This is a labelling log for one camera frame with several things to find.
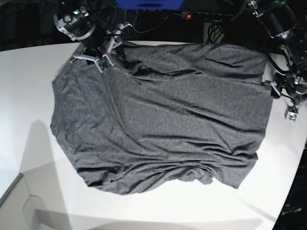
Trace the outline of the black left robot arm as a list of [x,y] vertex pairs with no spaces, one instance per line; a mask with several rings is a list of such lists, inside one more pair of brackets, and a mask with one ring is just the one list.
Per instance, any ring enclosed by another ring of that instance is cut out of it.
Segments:
[[281,69],[269,53],[266,57],[275,68],[275,80],[267,81],[276,99],[290,99],[284,117],[296,121],[299,110],[307,104],[307,42],[295,33],[297,18],[284,0],[244,0],[239,10],[229,17],[236,20],[250,8],[272,39],[280,41],[279,49],[286,59],[288,70]]

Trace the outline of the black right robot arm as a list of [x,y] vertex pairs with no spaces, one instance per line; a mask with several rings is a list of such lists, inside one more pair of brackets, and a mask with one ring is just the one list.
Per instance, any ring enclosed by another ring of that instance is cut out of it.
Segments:
[[123,44],[124,29],[132,26],[129,22],[113,25],[99,16],[86,0],[83,3],[60,0],[53,20],[59,32],[82,44],[83,50],[73,53],[70,62],[84,60],[89,65],[94,64],[101,73],[115,66],[112,56]]

